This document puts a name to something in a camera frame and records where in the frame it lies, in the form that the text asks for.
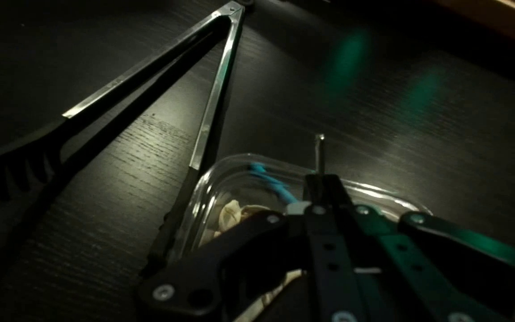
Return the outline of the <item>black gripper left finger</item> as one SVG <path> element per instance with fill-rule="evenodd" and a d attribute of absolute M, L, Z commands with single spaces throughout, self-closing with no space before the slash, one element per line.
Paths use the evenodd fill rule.
<path fill-rule="evenodd" d="M 237 316 L 296 266 L 301 216 L 258 211 L 135 288 L 140 316 Z"/>

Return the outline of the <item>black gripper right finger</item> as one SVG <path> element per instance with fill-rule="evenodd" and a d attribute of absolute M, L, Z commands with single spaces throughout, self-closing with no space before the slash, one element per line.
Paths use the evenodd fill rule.
<path fill-rule="evenodd" d="M 375 322 L 515 322 L 515 246 L 418 211 L 359 203 L 353 223 L 382 270 Z"/>

